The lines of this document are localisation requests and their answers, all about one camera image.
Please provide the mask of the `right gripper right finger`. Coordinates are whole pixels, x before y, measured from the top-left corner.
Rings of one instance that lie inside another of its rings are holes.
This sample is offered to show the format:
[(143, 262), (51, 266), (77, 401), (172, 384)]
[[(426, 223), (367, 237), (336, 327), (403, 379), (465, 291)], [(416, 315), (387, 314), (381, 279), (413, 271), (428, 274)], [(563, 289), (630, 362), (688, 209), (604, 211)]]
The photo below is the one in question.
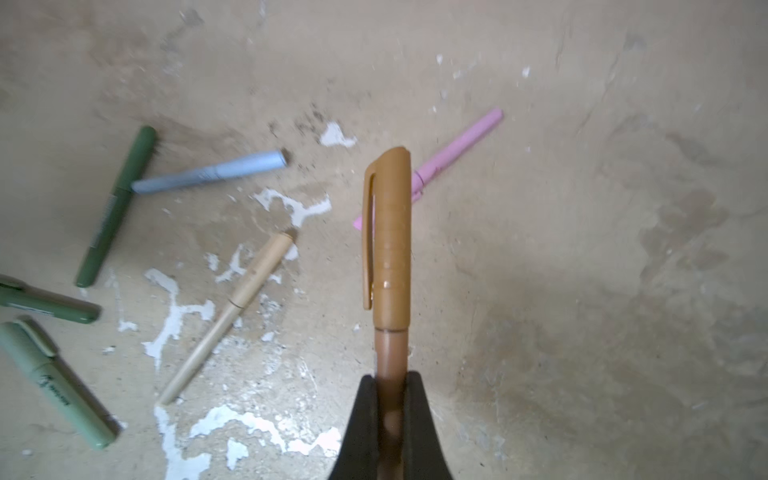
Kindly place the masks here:
[(403, 418), (403, 478), (452, 480), (443, 455), (422, 376), (406, 375)]

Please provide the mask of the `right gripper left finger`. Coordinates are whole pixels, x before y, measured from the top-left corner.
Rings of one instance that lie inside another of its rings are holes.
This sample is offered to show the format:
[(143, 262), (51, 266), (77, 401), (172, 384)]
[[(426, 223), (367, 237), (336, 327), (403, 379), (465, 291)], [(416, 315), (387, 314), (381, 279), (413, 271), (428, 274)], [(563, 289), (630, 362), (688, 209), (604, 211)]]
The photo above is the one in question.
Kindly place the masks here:
[(379, 462), (379, 414), (375, 378), (361, 378), (346, 432), (329, 480), (376, 480)]

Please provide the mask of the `brown pen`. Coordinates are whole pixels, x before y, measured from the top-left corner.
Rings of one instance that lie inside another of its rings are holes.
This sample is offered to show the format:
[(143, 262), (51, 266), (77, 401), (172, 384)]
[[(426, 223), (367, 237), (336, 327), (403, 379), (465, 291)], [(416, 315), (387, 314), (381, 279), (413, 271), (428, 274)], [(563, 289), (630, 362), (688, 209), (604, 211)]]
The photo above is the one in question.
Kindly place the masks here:
[(411, 320), (411, 154), (384, 152), (365, 171), (361, 214), (363, 308), (372, 312), (379, 479), (402, 476)]

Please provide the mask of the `beige pen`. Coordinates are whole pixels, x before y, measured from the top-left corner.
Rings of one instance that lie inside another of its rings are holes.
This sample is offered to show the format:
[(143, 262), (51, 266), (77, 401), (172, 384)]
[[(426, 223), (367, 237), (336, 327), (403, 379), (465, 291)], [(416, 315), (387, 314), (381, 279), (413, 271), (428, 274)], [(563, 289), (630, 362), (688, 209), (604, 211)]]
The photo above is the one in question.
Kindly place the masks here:
[(232, 327), (241, 312), (252, 302), (269, 276), (294, 246), (294, 235), (280, 232), (271, 237), (246, 269), (240, 283), (209, 331), (200, 339), (190, 356), (179, 367), (158, 397), (158, 403), (174, 401), (200, 370), (215, 347)]

